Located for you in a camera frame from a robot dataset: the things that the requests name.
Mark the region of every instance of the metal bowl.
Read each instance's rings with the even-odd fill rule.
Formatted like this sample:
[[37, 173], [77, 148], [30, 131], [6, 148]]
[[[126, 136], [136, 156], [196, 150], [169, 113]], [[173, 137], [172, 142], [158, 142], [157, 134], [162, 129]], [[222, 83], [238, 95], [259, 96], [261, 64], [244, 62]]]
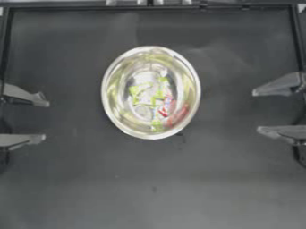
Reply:
[[112, 64], [102, 82], [109, 118], [148, 140], [177, 134], [198, 110], [201, 86], [188, 59], [165, 47], [138, 47]]

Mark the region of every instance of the stainless steel bowl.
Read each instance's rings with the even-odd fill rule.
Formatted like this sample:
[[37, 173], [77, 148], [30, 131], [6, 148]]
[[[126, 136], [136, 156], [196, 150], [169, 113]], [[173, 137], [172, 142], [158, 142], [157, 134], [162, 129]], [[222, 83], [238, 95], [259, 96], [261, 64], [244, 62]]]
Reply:
[[188, 59], [165, 47], [138, 47], [112, 64], [102, 101], [113, 123], [148, 140], [177, 134], [198, 110], [201, 85]]

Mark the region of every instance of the black surface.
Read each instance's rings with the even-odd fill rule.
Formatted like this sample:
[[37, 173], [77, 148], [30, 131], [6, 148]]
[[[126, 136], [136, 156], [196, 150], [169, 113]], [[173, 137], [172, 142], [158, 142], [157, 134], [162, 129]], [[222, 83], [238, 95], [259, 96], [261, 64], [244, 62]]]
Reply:
[[[109, 65], [144, 45], [180, 52], [204, 89], [192, 124], [158, 141], [125, 135], [101, 103]], [[9, 63], [51, 108], [6, 108], [15, 131], [49, 139], [0, 177], [0, 228], [305, 228], [305, 170], [256, 133], [295, 121], [301, 98], [252, 98], [299, 70], [287, 11], [18, 12]]]
[[[59, 3], [59, 2], [93, 2], [98, 3], [102, 2], [102, 0], [0, 0], [0, 3], [5, 4], [25, 4], [25, 3]], [[303, 0], [205, 0], [204, 3], [213, 3], [213, 4], [299, 4], [304, 3]]]

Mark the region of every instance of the bowl rim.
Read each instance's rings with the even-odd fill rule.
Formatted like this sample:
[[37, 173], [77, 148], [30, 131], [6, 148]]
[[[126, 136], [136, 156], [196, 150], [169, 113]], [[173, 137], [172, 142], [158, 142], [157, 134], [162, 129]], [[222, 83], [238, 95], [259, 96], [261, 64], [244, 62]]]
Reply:
[[[126, 57], [140, 53], [140, 52], [145, 52], [145, 51], [150, 51], [153, 49], [161, 49], [162, 51], [165, 51], [168, 54], [170, 54], [173, 57], [177, 57], [182, 63], [185, 64], [185, 66], [188, 67], [188, 69], [190, 70], [190, 73], [194, 77], [194, 81], [196, 81], [196, 87], [197, 87], [197, 99], [196, 99], [196, 105], [193, 106], [193, 109], [190, 110], [188, 117], [184, 119], [184, 121], [178, 124], [178, 126], [174, 127], [174, 129], [166, 131], [166, 132], [161, 132], [161, 133], [156, 133], [156, 134], [148, 134], [144, 133], [142, 131], [136, 131], [133, 128], [130, 128], [128, 125], [125, 125], [118, 118], [116, 117], [116, 115], [112, 112], [112, 108], [110, 108], [110, 104], [109, 104], [109, 95], [108, 95], [108, 89], [109, 89], [109, 79], [112, 76], [112, 72], [114, 71], [114, 69], [117, 68], [120, 62], [122, 61], [122, 59], [125, 59]], [[198, 78], [198, 74], [197, 71], [194, 69], [194, 66], [192, 65], [192, 63], [189, 62], [189, 60], [174, 50], [172, 50], [168, 47], [160, 47], [160, 46], [144, 46], [144, 47], [136, 47], [134, 49], [129, 50], [126, 53], [124, 53], [117, 59], [116, 61], [112, 63], [105, 76], [104, 76], [104, 80], [102, 80], [102, 87], [101, 87], [101, 97], [102, 97], [102, 103], [104, 103], [104, 107], [106, 110], [106, 113], [109, 115], [109, 118], [112, 120], [112, 122], [117, 125], [117, 127], [125, 132], [128, 133], [130, 136], [144, 139], [144, 140], [160, 140], [160, 139], [165, 139], [173, 135], [176, 135], [177, 133], [180, 133], [186, 126], [189, 125], [189, 123], [192, 122], [192, 119], [196, 116], [196, 113], [198, 111], [198, 106], [200, 106], [200, 101], [201, 101], [201, 82], [200, 82], [200, 78]]]

